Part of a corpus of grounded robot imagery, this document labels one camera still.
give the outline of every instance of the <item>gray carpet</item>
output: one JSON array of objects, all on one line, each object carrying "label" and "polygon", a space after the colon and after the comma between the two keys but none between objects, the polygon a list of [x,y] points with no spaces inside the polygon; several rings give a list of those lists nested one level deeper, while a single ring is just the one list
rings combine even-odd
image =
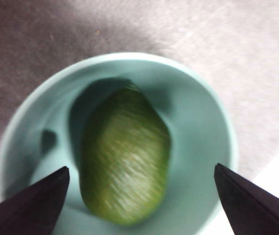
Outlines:
[{"label": "gray carpet", "polygon": [[114,51],[169,57],[205,79],[235,125],[243,176],[279,151],[278,0],[0,0],[0,137],[48,77]]}]

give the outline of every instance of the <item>bowl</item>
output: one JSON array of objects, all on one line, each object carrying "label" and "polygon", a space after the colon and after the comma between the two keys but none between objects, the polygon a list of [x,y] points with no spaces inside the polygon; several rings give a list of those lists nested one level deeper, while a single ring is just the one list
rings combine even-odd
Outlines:
[{"label": "bowl", "polygon": [[[141,89],[172,139],[165,199],[149,219],[132,227],[89,213],[77,171],[84,122],[125,79]],[[71,179],[53,234],[200,234],[222,209],[213,178],[217,163],[236,170],[236,140],[226,110],[205,81],[167,58],[112,53],[65,68],[23,102],[0,144],[0,191],[7,198],[66,165]]]}]

